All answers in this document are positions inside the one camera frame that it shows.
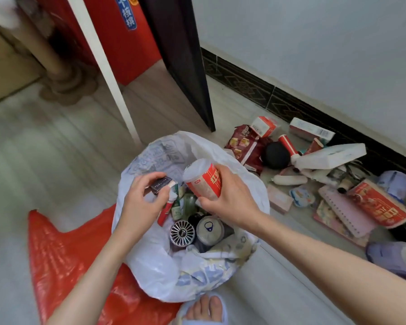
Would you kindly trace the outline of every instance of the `white wall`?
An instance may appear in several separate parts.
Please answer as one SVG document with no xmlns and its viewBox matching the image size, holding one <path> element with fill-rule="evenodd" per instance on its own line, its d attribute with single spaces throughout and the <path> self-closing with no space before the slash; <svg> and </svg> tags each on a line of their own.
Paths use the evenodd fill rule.
<svg viewBox="0 0 406 325">
<path fill-rule="evenodd" d="M 406 0 L 193 0 L 200 41 L 406 147 Z"/>
</svg>

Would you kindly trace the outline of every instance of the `floral notebook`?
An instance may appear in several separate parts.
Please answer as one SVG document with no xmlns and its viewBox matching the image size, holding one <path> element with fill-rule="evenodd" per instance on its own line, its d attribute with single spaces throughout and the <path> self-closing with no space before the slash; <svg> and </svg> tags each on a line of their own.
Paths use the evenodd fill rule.
<svg viewBox="0 0 406 325">
<path fill-rule="evenodd" d="M 350 240 L 358 246 L 365 247 L 368 243 L 370 234 L 366 234 L 363 237 L 359 238 L 353 236 L 349 229 L 347 229 L 347 227 L 336 216 L 334 211 L 324 200 L 320 202 L 313 218 L 314 220 L 317 220 L 325 226 L 331 228 L 333 231 L 337 232 L 338 234 L 342 235 L 344 238 Z"/>
</svg>

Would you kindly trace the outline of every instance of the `trash bag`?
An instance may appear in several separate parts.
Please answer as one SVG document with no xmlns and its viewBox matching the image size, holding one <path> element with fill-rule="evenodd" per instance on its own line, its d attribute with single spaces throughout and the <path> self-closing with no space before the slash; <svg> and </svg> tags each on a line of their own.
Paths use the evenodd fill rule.
<svg viewBox="0 0 406 325">
<path fill-rule="evenodd" d="M 269 213 L 268 194 L 260 178 L 249 173 L 213 142 L 193 133 L 179 131 L 149 144 L 122 172 L 112 231 L 119 221 L 125 195 L 135 176 L 162 171 L 181 182 L 186 166 L 200 158 L 226 165 L 238 174 L 260 210 Z M 154 199 L 153 194 L 146 195 L 146 199 L 150 202 L 150 199 Z M 258 238 L 254 235 L 228 225 L 233 227 L 235 233 L 208 252 L 199 253 L 193 245 L 189 245 L 186 250 L 170 255 L 170 227 L 168 223 L 160 227 L 155 222 L 127 255 L 125 262 L 147 295 L 165 302 L 193 300 L 226 282 L 258 247 Z"/>
<path fill-rule="evenodd" d="M 41 323 L 73 289 L 111 235 L 115 206 L 81 227 L 59 232 L 36 210 L 28 214 L 30 273 Z M 165 303 L 147 296 L 130 269 L 122 265 L 106 300 L 100 325 L 167 325 L 180 304 Z"/>
</svg>

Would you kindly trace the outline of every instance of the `baseboard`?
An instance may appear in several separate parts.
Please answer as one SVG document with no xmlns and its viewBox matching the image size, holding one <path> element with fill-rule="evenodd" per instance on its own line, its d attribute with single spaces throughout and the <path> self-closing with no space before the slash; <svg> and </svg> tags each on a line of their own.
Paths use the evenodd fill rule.
<svg viewBox="0 0 406 325">
<path fill-rule="evenodd" d="M 364 167 L 375 175 L 387 170 L 406 173 L 406 157 L 402 154 L 216 54 L 203 48 L 201 51 L 206 75 L 287 122 L 298 117 L 334 131 L 336 135 L 330 145 L 363 142 L 367 147 L 367 155 L 363 156 L 361 161 Z"/>
</svg>

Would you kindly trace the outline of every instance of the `hand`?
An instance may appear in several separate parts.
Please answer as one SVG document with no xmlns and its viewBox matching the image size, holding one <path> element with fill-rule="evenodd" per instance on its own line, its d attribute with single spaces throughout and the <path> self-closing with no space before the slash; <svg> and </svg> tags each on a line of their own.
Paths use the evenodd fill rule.
<svg viewBox="0 0 406 325">
<path fill-rule="evenodd" d="M 250 190 L 228 167 L 221 164 L 216 164 L 215 167 L 221 175 L 221 196 L 216 201 L 199 197 L 202 208 L 218 215 L 221 219 L 249 230 L 255 217 L 261 213 Z"/>
<path fill-rule="evenodd" d="M 149 203 L 144 200 L 145 188 L 165 175 L 163 172 L 152 172 L 136 177 L 125 196 L 122 214 L 114 232 L 120 234 L 121 240 L 127 243 L 128 252 L 151 227 L 168 201 L 170 193 L 168 186 L 159 191 L 154 202 Z"/>
</svg>

